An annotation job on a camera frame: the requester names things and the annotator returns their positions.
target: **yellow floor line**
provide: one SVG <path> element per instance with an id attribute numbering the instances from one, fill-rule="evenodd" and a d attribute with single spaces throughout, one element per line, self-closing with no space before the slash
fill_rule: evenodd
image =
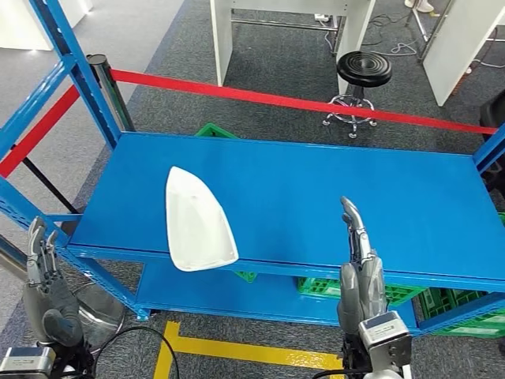
<path id="1" fill-rule="evenodd" d="M 167 323 L 165 326 L 165 332 L 163 333 L 165 338 L 167 338 L 170 344 L 172 341 L 169 338 L 170 336 L 171 328 L 173 328 L 170 321 Z M 156 367 L 155 368 L 155 375 L 152 379 L 167 379 L 169 377 L 170 371 L 170 366 L 172 365 L 172 354 L 164 342 L 161 341 L 161 346 L 160 347 L 160 354 L 158 355 L 158 361 L 156 362 Z"/>
<path id="2" fill-rule="evenodd" d="M 179 326 L 180 323 L 168 321 L 164 332 L 164 336 L 172 345 L 172 348 L 179 353 L 318 370 L 335 370 L 342 367 L 341 359 L 337 358 L 335 354 L 181 337 L 179 336 Z M 164 346 L 164 343 L 161 343 L 154 379 L 167 378 L 171 364 L 172 357 L 169 349 Z"/>

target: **robotic arm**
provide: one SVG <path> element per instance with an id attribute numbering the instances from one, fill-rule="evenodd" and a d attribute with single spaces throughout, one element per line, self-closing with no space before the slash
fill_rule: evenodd
<path id="1" fill-rule="evenodd" d="M 370 245 L 357 208 L 341 198 L 347 225 L 350 259 L 340 271 L 337 306 L 344 330 L 345 369 L 369 371 L 353 379 L 410 378 L 412 337 L 396 311 L 387 312 L 382 260 Z"/>
<path id="2" fill-rule="evenodd" d="M 341 202 L 350 258 L 340 272 L 341 297 L 337 313 L 344 332 L 344 367 L 353 372 L 347 377 L 411 379 L 412 337 L 396 311 L 387 312 L 382 261 L 371 247 L 358 210 L 346 197 Z M 37 347 L 10 348 L 0 365 L 0 378 L 59 379 L 69 376 L 69 370 L 75 377 L 93 378 L 93 358 L 84 342 L 78 303 L 57 263 L 56 233 L 45 242 L 44 232 L 38 217 L 29 229 L 28 280 L 23 289 Z"/>
<path id="3" fill-rule="evenodd" d="M 28 278 L 23 301 L 37 338 L 36 347 L 11 347 L 0 365 L 0 377 L 57 379 L 69 371 L 85 377 L 93 356 L 84 343 L 78 300 L 58 268 L 54 231 L 44 240 L 39 217 L 29 228 Z"/>

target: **lower shelf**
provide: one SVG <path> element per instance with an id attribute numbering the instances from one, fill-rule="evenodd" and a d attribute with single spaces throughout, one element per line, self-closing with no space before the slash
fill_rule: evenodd
<path id="1" fill-rule="evenodd" d="M 148 309 L 338 325 L 337 299 L 301 295 L 292 276 L 262 274 L 246 283 L 224 270 L 182 272 L 171 262 L 147 264 L 136 300 Z M 412 302 L 391 309 L 399 311 L 413 335 L 418 334 Z"/>

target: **floor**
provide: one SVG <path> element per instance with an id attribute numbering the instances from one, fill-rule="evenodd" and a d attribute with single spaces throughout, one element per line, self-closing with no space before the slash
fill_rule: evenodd
<path id="1" fill-rule="evenodd" d="M 75 28 L 87 53 L 104 52 L 112 66 L 121 69 L 216 81 L 207 0 L 185 0 L 182 6 L 182 1 L 161 0 L 95 0 L 94 3 L 93 11 Z M 407 14 L 401 3 L 401 0 L 378 0 L 373 15 L 387 13 L 397 20 Z M 433 3 L 439 9 L 443 2 Z M 249 12 L 246 11 L 236 12 L 237 17 L 249 15 Z M 311 16 L 271 13 L 256 16 L 313 22 Z M 434 22 L 432 17 L 423 19 L 427 24 Z M 384 42 L 363 47 L 363 50 L 390 51 L 396 43 L 409 43 L 419 38 L 416 28 L 404 28 L 404 22 L 399 21 L 381 28 L 380 34 L 378 28 L 372 26 L 365 37 L 365 43 L 378 41 L 381 34 Z M 500 64 L 505 46 L 498 45 L 487 56 L 488 62 Z M 124 48 L 128 46 L 135 46 L 135 53 Z M 54 61 L 52 53 L 0 51 L 0 62 L 6 62 L 5 66 L 9 73 L 0 78 L 0 88 L 6 88 L 10 94 L 0 97 L 0 122 L 5 122 Z M 393 57 L 391 62 L 394 75 L 390 83 L 367 92 L 367 97 L 377 107 L 469 123 L 478 121 L 479 104 L 502 89 L 505 73 L 485 67 L 477 69 L 445 107 L 439 108 L 415 58 Z M 20 78 L 20 82 L 9 81 L 10 77 Z M 327 101 L 336 93 L 334 61 L 328 53 L 324 33 L 252 25 L 234 28 L 234 52 L 225 85 L 321 101 Z M 464 153 L 473 152 L 482 143 L 479 135 L 388 122 L 380 122 L 375 129 L 363 127 L 357 139 L 350 140 L 347 137 L 348 130 L 344 127 L 322 127 L 320 114 L 130 85 L 121 86 L 121 91 L 125 100 L 129 100 L 128 107 L 136 127 L 142 131 L 193 134 L 207 122 L 215 122 L 239 137 L 277 141 Z M 62 192 L 75 199 L 75 206 L 78 207 L 86 204 L 108 156 L 96 129 L 83 104 L 79 103 L 30 158 Z M 17 169 L 12 181 L 44 210 L 62 210 L 50 193 L 23 167 Z M 503 199 L 497 195 L 495 202 L 501 206 Z M 17 246 L 26 243 L 23 233 L 8 220 L 0 219 L 0 230 Z M 104 264 L 131 288 L 135 287 L 140 271 L 138 265 Z M 72 288 L 85 281 L 71 268 L 66 268 L 66 273 Z M 2 306 L 0 313 L 0 327 L 4 329 L 0 336 L 0 347 L 4 351 L 6 346 L 14 343 L 32 343 L 33 338 L 19 303 L 21 285 L 4 272 L 0 272 L 0 278 L 2 288 L 8 289 L 5 292 L 9 294 L 7 306 Z M 188 313 L 160 313 L 148 325 L 163 330 L 167 320 L 180 321 L 180 334 L 184 336 L 333 353 L 340 349 L 341 335 L 338 328 Z M 127 314 L 127 325 L 136 323 L 132 314 Z M 152 377 L 158 347 L 159 341 L 142 333 L 124 336 L 122 343 L 118 342 L 103 354 L 98 377 Z M 500 377 L 505 366 L 494 340 L 426 336 L 416 339 L 413 349 L 415 377 L 495 378 Z M 231 372 L 237 377 L 251 378 L 308 377 L 313 373 L 308 369 L 199 355 L 182 354 L 179 355 L 179 359 L 182 374 L 192 377 L 222 377 Z"/>

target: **black stool seat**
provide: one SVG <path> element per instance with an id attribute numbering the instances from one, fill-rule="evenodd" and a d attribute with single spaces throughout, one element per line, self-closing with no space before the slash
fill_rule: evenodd
<path id="1" fill-rule="evenodd" d="M 382 55 L 363 51 L 342 55 L 336 71 L 347 83 L 367 88 L 386 84 L 392 74 L 390 61 Z"/>

